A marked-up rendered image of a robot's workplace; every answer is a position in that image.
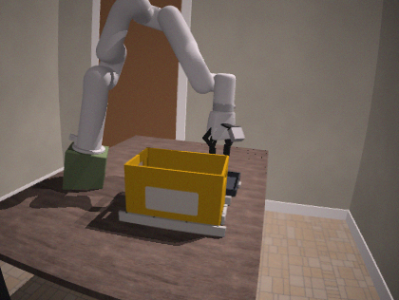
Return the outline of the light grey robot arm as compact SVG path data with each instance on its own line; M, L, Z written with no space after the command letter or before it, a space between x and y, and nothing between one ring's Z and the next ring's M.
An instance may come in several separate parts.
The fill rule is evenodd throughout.
M163 31L193 89L200 94L214 91L214 111L233 112L236 108L235 75L210 73L196 40L177 8L151 6L148 0L116 0L111 7L96 47L96 55L101 62L91 67L84 76L78 135L70 134L68 138L74 141L72 148L75 151L91 155L105 151L102 140L108 89L114 88L119 81L126 58L124 39L132 19Z

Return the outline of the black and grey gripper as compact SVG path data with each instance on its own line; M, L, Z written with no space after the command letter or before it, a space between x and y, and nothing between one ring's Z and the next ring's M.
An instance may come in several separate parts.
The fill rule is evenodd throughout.
M218 112L210 111L206 134L202 137L209 146L209 154L216 154L216 143L218 140L225 140L223 147L223 155L230 156L230 146L232 142L226 127L221 126L221 123L229 123L235 126L234 112ZM208 140L210 138L210 140Z

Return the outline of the yellow crate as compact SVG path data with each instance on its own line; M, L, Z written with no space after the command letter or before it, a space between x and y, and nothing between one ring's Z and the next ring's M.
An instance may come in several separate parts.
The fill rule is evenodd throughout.
M147 147L124 165L126 211L220 226L228 162L225 155Z

